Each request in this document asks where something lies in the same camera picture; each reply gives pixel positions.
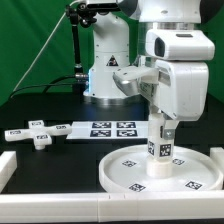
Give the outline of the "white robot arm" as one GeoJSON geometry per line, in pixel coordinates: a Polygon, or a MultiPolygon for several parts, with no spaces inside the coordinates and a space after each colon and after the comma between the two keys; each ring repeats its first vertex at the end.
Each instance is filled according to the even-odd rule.
{"type": "Polygon", "coordinates": [[[181,121],[199,119],[215,44],[199,29],[203,0],[86,0],[94,12],[94,63],[87,94],[142,95],[149,137],[171,140],[181,121]]]}

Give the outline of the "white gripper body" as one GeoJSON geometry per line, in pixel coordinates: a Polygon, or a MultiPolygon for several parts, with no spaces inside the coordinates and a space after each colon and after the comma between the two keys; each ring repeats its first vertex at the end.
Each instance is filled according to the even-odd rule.
{"type": "Polygon", "coordinates": [[[154,77],[140,79],[141,95],[173,120],[198,120],[205,105],[208,66],[204,62],[156,60],[154,68],[154,77]]]}

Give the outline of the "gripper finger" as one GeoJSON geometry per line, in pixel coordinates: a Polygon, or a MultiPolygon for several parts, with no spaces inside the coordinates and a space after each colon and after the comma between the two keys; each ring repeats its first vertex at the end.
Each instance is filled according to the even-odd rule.
{"type": "Polygon", "coordinates": [[[158,108],[152,102],[148,103],[148,109],[150,115],[156,114],[158,112],[158,108]]]}
{"type": "Polygon", "coordinates": [[[162,125],[162,138],[174,139],[175,131],[179,124],[179,121],[171,119],[168,115],[164,115],[163,118],[164,118],[164,123],[162,125]]]}

